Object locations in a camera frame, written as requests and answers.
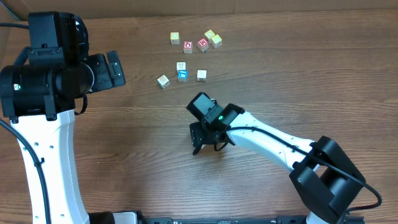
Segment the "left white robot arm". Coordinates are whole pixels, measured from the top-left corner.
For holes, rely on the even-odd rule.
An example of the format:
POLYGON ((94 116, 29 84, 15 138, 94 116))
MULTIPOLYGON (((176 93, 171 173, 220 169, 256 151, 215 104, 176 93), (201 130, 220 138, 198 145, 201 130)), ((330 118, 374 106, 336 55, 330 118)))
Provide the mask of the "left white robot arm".
POLYGON ((88 53, 83 21, 67 12, 29 15, 30 45, 1 71, 1 125, 18 140, 34 223, 135 223, 134 212, 88 213, 73 149, 75 102, 123 86, 115 51, 88 53))

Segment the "plain white block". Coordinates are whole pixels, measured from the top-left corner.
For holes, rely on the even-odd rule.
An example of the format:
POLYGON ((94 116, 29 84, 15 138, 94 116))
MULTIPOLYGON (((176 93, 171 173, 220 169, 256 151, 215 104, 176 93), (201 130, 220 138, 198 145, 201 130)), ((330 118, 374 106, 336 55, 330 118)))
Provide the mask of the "plain white block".
POLYGON ((206 82, 207 71, 206 70, 197 70, 197 81, 198 82, 206 82))

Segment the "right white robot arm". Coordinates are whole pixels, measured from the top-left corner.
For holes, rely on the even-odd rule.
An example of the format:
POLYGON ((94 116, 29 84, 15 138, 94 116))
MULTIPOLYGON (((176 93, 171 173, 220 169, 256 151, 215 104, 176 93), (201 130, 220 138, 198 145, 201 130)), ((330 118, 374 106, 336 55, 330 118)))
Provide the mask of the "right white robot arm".
POLYGON ((250 149, 280 165, 304 205, 307 223, 341 223, 366 181, 342 148, 326 136, 319 140, 291 136, 266 125, 234 104, 223 108, 210 100, 190 103, 198 120, 190 125, 197 154, 204 145, 231 144, 250 149))

